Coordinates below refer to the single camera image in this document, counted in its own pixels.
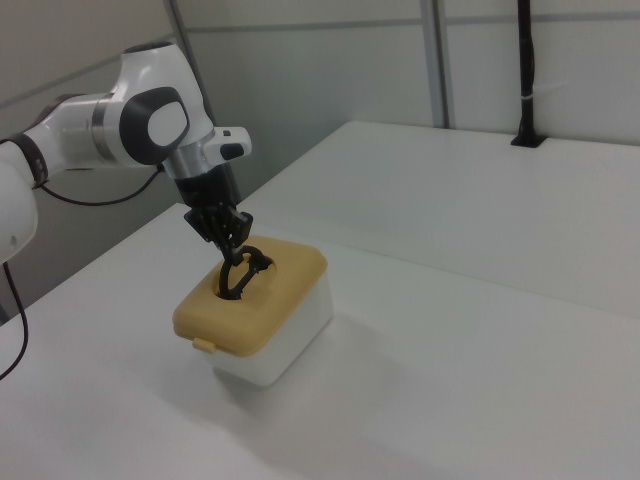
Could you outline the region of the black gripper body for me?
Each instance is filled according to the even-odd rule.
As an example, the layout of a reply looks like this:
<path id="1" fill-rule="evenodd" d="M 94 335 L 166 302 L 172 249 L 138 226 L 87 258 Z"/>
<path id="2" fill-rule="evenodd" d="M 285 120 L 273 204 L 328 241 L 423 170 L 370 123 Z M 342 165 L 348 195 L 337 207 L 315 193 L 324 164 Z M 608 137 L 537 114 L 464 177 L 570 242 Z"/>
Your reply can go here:
<path id="1" fill-rule="evenodd" d="M 241 202 L 241 193 L 230 165 L 216 165 L 204 174 L 176 179 L 184 203 L 191 208 L 232 206 Z"/>

